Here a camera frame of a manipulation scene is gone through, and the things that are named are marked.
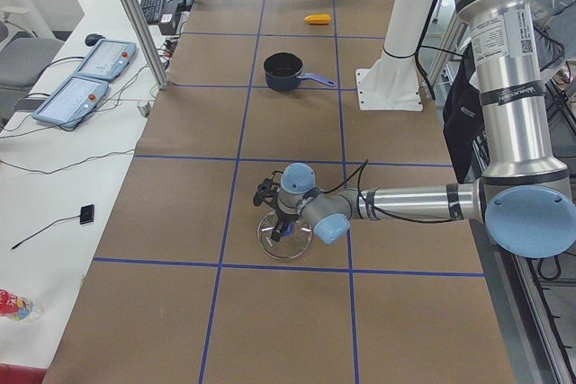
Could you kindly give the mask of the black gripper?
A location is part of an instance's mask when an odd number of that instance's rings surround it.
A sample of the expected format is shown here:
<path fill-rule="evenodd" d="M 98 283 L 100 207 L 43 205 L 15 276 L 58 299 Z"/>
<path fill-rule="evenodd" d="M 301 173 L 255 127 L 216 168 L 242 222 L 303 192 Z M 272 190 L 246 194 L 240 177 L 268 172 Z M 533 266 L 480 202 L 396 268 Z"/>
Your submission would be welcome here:
<path fill-rule="evenodd" d="M 276 223 L 270 237 L 273 241 L 279 242 L 281 236 L 289 237 L 293 233 L 295 223 L 298 220 L 298 215 L 285 213 L 281 210 L 277 210 L 275 214 Z"/>

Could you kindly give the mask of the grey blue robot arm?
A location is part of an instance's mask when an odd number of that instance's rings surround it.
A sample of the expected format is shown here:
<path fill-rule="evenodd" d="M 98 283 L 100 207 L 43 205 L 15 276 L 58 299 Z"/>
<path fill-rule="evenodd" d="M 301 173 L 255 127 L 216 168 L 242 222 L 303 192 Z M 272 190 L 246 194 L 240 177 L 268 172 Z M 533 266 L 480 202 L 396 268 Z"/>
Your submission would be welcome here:
<path fill-rule="evenodd" d="M 411 110 L 403 89 L 407 53 L 427 0 L 396 0 L 382 56 L 358 73 L 358 97 L 368 110 Z M 478 219 L 504 249 L 528 258 L 567 251 L 575 241 L 575 207 L 567 166 L 552 151 L 545 88 L 536 55 L 533 0 L 455 0 L 468 24 L 488 138 L 490 162 L 473 183 L 400 189 L 359 187 L 329 193 L 305 164 L 288 165 L 275 183 L 271 212 L 258 229 L 279 241 L 307 225 L 309 237 L 330 244 L 354 219 L 440 224 Z"/>

